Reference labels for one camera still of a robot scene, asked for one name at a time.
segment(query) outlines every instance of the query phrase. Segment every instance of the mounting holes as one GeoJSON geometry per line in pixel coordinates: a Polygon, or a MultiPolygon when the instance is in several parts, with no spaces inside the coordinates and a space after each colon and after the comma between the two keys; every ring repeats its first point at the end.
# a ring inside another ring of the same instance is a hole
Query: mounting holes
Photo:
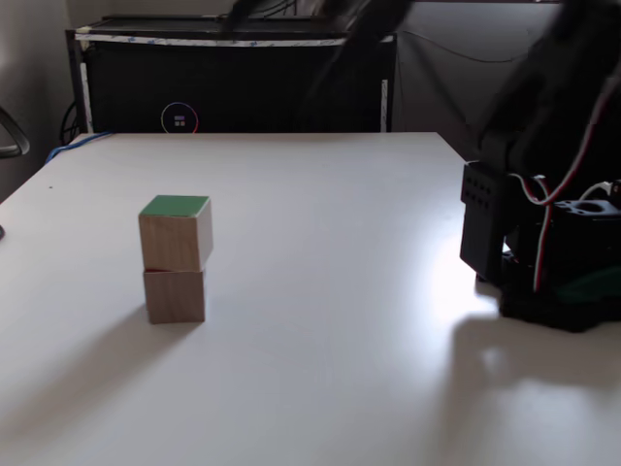
{"type": "Polygon", "coordinates": [[[604,208],[601,205],[595,204],[594,202],[581,202],[577,204],[576,207],[580,209],[578,212],[581,214],[584,214],[582,211],[593,213],[604,211],[604,208]]]}

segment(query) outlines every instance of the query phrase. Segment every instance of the black wire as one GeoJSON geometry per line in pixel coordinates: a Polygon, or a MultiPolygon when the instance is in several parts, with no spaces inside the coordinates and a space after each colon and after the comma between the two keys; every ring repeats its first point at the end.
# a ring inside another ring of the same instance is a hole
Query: black wire
{"type": "Polygon", "coordinates": [[[469,56],[469,55],[465,55],[463,53],[460,53],[459,51],[455,51],[452,49],[449,49],[448,47],[443,46],[442,44],[438,44],[436,41],[434,41],[433,39],[430,39],[428,37],[423,36],[422,34],[418,34],[417,32],[412,32],[412,31],[403,31],[406,34],[409,34],[410,36],[414,36],[417,37],[418,39],[422,39],[423,41],[427,41],[430,44],[433,44],[434,46],[436,46],[438,49],[442,49],[444,51],[447,51],[448,53],[451,53],[455,56],[459,56],[460,58],[466,58],[467,60],[470,61],[475,61],[477,63],[512,63],[513,61],[517,61],[520,60],[524,57],[526,57],[528,55],[528,53],[522,53],[519,54],[517,56],[514,56],[513,58],[509,58],[507,60],[485,60],[482,58],[476,58],[474,56],[469,56]]]}
{"type": "Polygon", "coordinates": [[[457,105],[457,102],[446,88],[444,82],[440,78],[440,75],[436,71],[436,67],[434,66],[429,56],[427,56],[427,53],[425,53],[425,50],[420,46],[417,41],[412,41],[412,45],[414,47],[414,50],[416,51],[416,54],[418,55],[418,59],[423,67],[423,71],[430,78],[433,87],[444,100],[444,103],[448,107],[448,110],[453,113],[453,115],[459,120],[464,129],[466,129],[468,137],[470,139],[469,143],[471,143],[474,140],[474,133],[470,125],[468,124],[468,119],[466,118],[466,115],[459,107],[459,105],[457,105]]]}
{"type": "Polygon", "coordinates": [[[69,121],[69,115],[75,108],[76,108],[76,102],[74,102],[73,104],[69,106],[69,108],[67,109],[67,112],[65,112],[65,116],[62,118],[62,123],[60,125],[60,136],[59,136],[61,146],[66,145],[65,134],[68,132],[68,130],[66,130],[65,128],[67,127],[67,121],[69,121]]]}
{"type": "Polygon", "coordinates": [[[289,8],[291,5],[293,5],[292,3],[287,3],[284,7],[281,7],[279,9],[277,9],[275,12],[271,12],[268,15],[265,15],[264,17],[272,17],[274,15],[277,15],[280,12],[284,12],[287,8],[289,8]]]}

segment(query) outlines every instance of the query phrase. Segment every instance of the white table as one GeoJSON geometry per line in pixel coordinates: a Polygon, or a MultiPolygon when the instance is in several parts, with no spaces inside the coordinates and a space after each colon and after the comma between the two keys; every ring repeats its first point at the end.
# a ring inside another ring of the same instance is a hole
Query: white table
{"type": "Polygon", "coordinates": [[[0,207],[2,466],[618,466],[621,329],[496,316],[434,134],[114,136],[0,207]],[[209,323],[137,215],[210,195],[209,323]]]}

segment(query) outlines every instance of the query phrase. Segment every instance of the white wall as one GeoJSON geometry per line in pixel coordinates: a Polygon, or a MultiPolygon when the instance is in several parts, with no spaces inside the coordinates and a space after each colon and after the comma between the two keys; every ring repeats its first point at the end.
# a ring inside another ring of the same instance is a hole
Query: white wall
{"type": "Polygon", "coordinates": [[[113,11],[111,0],[66,0],[66,2],[73,27],[96,22],[113,11]]]}
{"type": "MultiPolygon", "coordinates": [[[[0,2],[0,105],[32,144],[28,155],[0,160],[0,201],[57,145],[60,120],[73,101],[64,36],[68,22],[64,0],[0,2]]],[[[6,133],[0,134],[0,145],[9,142],[6,133]]]]}
{"type": "MultiPolygon", "coordinates": [[[[558,5],[420,3],[404,30],[415,31],[443,46],[484,60],[507,60],[522,55],[558,12],[558,5]]],[[[404,106],[397,105],[397,130],[440,131],[455,143],[460,125],[422,71],[408,35],[400,39],[404,106]]],[[[494,95],[519,61],[484,64],[452,55],[425,41],[419,42],[470,123],[477,123],[494,95]]]]}

